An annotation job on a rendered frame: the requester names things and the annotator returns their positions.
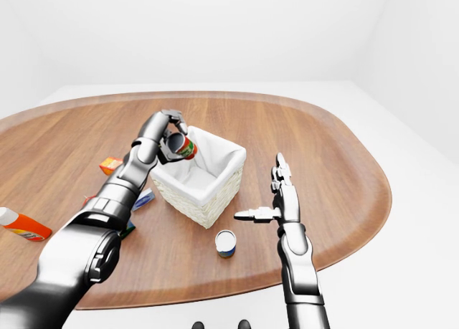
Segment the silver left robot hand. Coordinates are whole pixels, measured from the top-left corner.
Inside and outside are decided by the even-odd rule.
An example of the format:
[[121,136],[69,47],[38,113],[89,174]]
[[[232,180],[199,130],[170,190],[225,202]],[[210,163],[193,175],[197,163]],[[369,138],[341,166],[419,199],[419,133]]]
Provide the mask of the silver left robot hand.
[[164,148],[165,142],[171,135],[168,125],[173,123],[184,135],[188,134],[188,127],[185,119],[179,110],[161,110],[154,113],[142,126],[135,143],[140,143],[137,152],[138,159],[145,163],[151,164],[160,155],[159,160],[162,164],[173,163],[184,159],[177,153],[168,152]]

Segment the blue and white box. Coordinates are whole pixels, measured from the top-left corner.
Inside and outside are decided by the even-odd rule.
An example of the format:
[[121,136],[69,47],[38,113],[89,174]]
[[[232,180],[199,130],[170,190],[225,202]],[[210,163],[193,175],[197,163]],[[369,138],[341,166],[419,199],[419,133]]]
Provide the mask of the blue and white box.
[[136,199],[136,202],[131,208],[131,211],[136,211],[142,206],[146,205],[150,201],[155,199],[155,194],[151,188],[147,188],[139,194],[139,197]]

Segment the blue yellow tin can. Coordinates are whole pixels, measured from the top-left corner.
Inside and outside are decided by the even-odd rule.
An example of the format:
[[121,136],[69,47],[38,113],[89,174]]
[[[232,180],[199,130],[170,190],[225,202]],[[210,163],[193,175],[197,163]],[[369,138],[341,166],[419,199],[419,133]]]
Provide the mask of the blue yellow tin can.
[[222,258],[231,257],[235,253],[237,239],[230,230],[222,230],[215,237],[216,250]]

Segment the small orange food box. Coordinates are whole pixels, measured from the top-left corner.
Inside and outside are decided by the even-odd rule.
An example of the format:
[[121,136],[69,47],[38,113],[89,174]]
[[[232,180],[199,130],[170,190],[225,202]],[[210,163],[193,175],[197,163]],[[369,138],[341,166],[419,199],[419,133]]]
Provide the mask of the small orange food box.
[[99,164],[102,172],[109,176],[111,175],[117,167],[123,164],[123,160],[120,158],[107,157],[102,163]]

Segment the orange bottle with white cap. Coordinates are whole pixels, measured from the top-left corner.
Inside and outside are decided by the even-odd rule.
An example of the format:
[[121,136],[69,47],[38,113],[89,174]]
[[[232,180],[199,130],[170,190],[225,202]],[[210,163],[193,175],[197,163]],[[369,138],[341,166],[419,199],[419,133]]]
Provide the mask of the orange bottle with white cap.
[[33,242],[45,240],[52,233],[52,230],[45,225],[7,207],[0,207],[0,225]]

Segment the red green tomato sauce can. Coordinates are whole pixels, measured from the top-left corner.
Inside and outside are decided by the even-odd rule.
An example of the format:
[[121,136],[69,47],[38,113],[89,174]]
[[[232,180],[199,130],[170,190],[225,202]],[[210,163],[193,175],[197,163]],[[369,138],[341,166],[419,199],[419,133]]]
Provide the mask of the red green tomato sauce can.
[[172,153],[183,157],[186,160],[191,160],[197,154],[198,148],[186,135],[183,133],[172,133],[167,139],[167,146]]

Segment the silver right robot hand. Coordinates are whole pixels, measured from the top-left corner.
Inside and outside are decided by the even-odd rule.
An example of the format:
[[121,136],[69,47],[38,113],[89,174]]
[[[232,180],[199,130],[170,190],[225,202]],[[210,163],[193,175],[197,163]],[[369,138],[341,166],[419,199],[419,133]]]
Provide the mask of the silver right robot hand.
[[271,191],[274,194],[273,207],[261,206],[235,213],[234,218],[255,223],[269,223],[275,219],[279,225],[300,221],[300,204],[295,186],[290,179],[290,167],[282,153],[275,157],[276,165],[271,169]]

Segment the white woven basket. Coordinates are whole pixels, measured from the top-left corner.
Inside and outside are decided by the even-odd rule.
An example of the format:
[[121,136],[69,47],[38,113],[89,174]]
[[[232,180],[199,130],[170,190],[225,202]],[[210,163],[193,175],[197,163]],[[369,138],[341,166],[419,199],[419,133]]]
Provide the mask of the white woven basket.
[[188,138],[198,151],[191,160],[157,164],[150,177],[175,209],[210,228],[240,189],[246,149],[190,126]]

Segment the green food box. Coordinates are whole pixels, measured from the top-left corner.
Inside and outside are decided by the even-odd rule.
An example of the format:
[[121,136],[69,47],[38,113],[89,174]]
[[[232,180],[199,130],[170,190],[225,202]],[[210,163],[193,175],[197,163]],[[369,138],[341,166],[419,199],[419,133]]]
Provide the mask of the green food box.
[[133,224],[131,220],[128,221],[126,227],[123,230],[118,232],[121,239],[125,239],[134,229],[136,226]]

